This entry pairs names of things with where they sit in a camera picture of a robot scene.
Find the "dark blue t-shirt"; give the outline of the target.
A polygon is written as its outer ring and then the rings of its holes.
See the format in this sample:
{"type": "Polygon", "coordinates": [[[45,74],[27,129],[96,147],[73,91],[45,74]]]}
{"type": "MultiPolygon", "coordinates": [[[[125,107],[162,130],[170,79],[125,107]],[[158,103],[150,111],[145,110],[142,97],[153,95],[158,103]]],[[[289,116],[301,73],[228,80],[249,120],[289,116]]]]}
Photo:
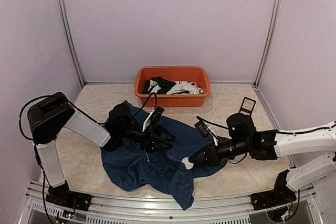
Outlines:
{"type": "Polygon", "coordinates": [[[148,153],[148,164],[146,152],[139,149],[139,144],[124,138],[123,145],[114,152],[101,151],[102,165],[110,180],[121,189],[133,191],[150,185],[171,195],[186,210],[194,202],[194,179],[215,174],[226,166],[227,161],[216,167],[201,165],[186,169],[181,160],[209,141],[202,138],[197,129],[172,118],[162,116],[159,123],[176,136],[171,150],[148,153]]]}

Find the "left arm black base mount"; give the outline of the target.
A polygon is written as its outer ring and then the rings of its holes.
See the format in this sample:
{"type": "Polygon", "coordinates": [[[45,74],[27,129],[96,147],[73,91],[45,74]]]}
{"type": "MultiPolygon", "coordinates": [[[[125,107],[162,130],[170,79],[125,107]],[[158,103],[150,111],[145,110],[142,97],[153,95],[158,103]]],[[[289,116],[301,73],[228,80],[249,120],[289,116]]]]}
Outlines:
{"type": "Polygon", "coordinates": [[[91,200],[90,194],[75,191],[48,193],[46,196],[49,203],[81,211],[88,211],[91,200]]]}

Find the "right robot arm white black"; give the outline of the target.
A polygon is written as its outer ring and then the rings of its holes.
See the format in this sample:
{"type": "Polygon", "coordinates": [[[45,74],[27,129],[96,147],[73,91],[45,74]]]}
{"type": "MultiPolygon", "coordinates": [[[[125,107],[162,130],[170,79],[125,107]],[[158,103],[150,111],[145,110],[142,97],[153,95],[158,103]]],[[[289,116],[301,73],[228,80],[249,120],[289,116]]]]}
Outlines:
{"type": "Polygon", "coordinates": [[[249,154],[258,161],[277,160],[285,156],[322,152],[322,155],[277,177],[269,192],[273,205],[281,204],[289,194],[301,187],[335,173],[335,122],[296,131],[258,131],[252,117],[235,113],[226,120],[229,139],[223,141],[213,134],[202,119],[195,124],[202,137],[212,136],[213,141],[190,157],[183,158],[187,169],[195,165],[218,166],[222,160],[249,154]]]}

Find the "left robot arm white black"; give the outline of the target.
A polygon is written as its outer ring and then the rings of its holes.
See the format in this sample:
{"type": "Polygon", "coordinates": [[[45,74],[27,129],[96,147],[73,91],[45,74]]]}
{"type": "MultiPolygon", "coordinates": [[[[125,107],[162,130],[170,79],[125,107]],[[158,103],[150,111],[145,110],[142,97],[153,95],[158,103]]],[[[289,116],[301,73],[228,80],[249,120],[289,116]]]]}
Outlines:
{"type": "Polygon", "coordinates": [[[23,108],[27,111],[31,137],[38,165],[49,180],[48,195],[66,206],[73,201],[56,149],[56,138],[63,129],[69,129],[106,152],[121,147],[123,138],[138,142],[140,149],[155,153],[170,150],[176,137],[158,123],[162,107],[155,107],[143,124],[139,124],[131,108],[125,103],[114,106],[104,123],[99,123],[68,100],[65,94],[57,92],[43,95],[27,102],[23,108]]]}

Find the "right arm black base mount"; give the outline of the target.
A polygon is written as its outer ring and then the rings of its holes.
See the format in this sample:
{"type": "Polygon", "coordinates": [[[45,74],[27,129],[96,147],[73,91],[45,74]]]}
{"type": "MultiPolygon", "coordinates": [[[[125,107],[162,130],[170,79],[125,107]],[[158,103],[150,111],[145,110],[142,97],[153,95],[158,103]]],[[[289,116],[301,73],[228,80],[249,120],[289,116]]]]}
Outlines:
{"type": "Polygon", "coordinates": [[[254,210],[262,210],[295,201],[296,194],[293,191],[289,193],[274,192],[272,190],[254,193],[250,196],[254,210]]]}

